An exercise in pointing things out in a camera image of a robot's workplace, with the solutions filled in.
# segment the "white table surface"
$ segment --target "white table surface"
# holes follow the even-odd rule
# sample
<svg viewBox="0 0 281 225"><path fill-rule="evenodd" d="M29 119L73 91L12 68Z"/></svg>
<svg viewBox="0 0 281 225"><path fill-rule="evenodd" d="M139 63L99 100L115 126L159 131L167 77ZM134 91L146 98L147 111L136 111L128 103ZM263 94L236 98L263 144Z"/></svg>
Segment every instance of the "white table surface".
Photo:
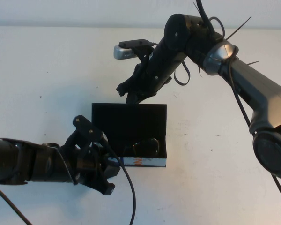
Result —
<svg viewBox="0 0 281 225"><path fill-rule="evenodd" d="M116 87L138 60L115 60L114 45L162 36L162 29L0 27L0 137L63 144L76 115L91 119L93 102L125 102ZM253 67L281 85L281 30L240 30L230 41L240 59L259 60ZM134 224L281 225L281 195L254 155L231 88L186 63L187 86L171 81L144 101L168 105L168 159L166 168L127 169ZM183 67L177 76L187 79ZM0 189L34 225L129 224L132 194L123 171L110 182L110 196L70 183ZM1 198L0 224L23 224Z"/></svg>

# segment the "screw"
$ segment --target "screw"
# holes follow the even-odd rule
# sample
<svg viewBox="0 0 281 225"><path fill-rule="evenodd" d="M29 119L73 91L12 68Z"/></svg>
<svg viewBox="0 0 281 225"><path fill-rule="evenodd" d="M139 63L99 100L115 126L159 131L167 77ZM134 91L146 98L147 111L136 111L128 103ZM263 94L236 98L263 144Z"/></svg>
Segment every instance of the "screw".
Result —
<svg viewBox="0 0 281 225"><path fill-rule="evenodd" d="M80 178L80 173L77 173L77 175L75 176L76 180L78 180Z"/></svg>

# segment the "black cardboard box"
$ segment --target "black cardboard box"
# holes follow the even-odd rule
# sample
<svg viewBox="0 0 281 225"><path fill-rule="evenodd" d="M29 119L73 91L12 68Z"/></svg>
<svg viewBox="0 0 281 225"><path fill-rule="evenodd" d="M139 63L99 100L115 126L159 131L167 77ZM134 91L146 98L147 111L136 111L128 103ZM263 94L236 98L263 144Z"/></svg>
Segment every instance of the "black cardboard box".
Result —
<svg viewBox="0 0 281 225"><path fill-rule="evenodd" d="M92 123L102 130L109 145L126 166L166 166L166 105L92 104ZM159 151L154 157L127 154L126 148L142 140L155 138Z"/></svg>

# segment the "black box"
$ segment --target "black box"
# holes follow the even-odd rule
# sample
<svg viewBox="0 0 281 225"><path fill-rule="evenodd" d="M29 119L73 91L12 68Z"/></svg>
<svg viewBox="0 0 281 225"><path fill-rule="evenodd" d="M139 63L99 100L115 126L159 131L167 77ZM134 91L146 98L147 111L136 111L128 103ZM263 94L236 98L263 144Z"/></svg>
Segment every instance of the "black box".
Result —
<svg viewBox="0 0 281 225"><path fill-rule="evenodd" d="M126 166L166 166L166 120L166 105L92 104L92 123L106 134L109 145ZM159 151L153 157L126 151L152 138L159 142Z"/></svg>

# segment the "white wall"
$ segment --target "white wall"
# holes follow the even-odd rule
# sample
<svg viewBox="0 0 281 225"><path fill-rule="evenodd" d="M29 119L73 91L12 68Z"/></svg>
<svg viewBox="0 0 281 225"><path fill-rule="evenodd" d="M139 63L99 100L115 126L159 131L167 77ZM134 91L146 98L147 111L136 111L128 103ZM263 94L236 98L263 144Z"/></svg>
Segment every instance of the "white wall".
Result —
<svg viewBox="0 0 281 225"><path fill-rule="evenodd" d="M197 15L193 0L0 0L0 25L164 27L174 13ZM281 0L202 0L227 28L281 29Z"/></svg>

